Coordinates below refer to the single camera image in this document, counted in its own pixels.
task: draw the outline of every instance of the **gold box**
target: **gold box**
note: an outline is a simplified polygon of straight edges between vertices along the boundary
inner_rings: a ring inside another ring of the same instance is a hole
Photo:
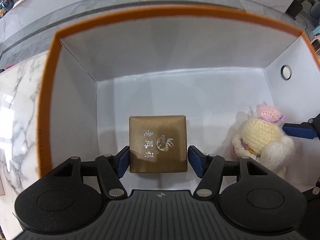
[[[184,115],[131,116],[130,172],[186,172],[187,126]]]

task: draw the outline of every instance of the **pink crochet hat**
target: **pink crochet hat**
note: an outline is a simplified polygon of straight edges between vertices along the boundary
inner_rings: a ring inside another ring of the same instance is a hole
[[[266,122],[280,123],[284,121],[284,116],[273,106],[258,105],[257,113],[258,116]]]

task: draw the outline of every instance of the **crosshair logo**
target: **crosshair logo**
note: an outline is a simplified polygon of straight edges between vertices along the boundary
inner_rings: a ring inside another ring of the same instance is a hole
[[[163,197],[166,196],[166,194],[164,194],[163,192],[161,192],[161,193],[158,193],[157,196],[158,196],[159,198],[163,198]]]

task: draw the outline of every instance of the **stuffed doll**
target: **stuffed doll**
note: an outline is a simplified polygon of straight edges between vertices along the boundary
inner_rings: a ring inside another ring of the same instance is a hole
[[[285,135],[278,123],[283,115],[273,106],[258,105],[258,118],[251,118],[244,125],[241,134],[232,140],[235,157],[249,156],[284,177],[287,161],[293,154],[293,141]]]

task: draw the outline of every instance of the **blue gripper pad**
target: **blue gripper pad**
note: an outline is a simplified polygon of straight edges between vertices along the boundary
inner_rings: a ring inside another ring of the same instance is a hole
[[[282,130],[289,136],[294,137],[300,137],[300,138],[306,138],[306,139],[313,139],[315,137],[318,137],[318,134],[316,131],[314,131],[312,128],[307,128],[298,125],[292,125],[292,124],[284,124],[282,127]]]
[[[126,170],[128,169],[129,165],[130,165],[130,150],[129,147],[125,147],[123,148],[118,154],[122,154],[122,156],[119,158],[118,160],[118,166],[116,168],[116,174],[118,176],[118,178],[122,178],[123,175],[125,174]]]
[[[202,178],[204,175],[203,158],[201,157],[206,158],[206,156],[202,152],[200,152],[195,146],[189,146],[188,161],[199,178]]]

